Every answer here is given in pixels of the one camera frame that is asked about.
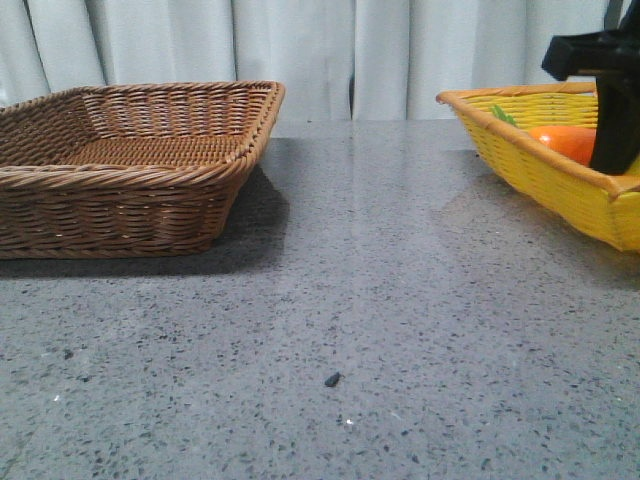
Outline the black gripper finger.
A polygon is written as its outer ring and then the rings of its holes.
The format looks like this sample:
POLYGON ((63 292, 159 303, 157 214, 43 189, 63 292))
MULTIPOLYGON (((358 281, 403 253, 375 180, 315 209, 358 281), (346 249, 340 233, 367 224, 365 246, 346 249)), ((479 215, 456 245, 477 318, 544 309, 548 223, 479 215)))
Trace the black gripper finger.
POLYGON ((555 36, 542 61, 554 79, 595 79, 598 117, 590 167, 625 173, 639 155, 639 39, 618 30, 555 36))

